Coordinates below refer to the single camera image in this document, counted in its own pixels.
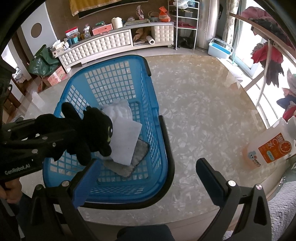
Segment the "person left hand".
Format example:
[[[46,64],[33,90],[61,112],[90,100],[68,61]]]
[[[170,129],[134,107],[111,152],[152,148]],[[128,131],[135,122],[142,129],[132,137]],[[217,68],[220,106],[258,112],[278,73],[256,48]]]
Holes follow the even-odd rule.
[[[5,183],[6,190],[1,186],[0,196],[8,203],[18,203],[22,197],[22,185],[19,179],[15,179]]]

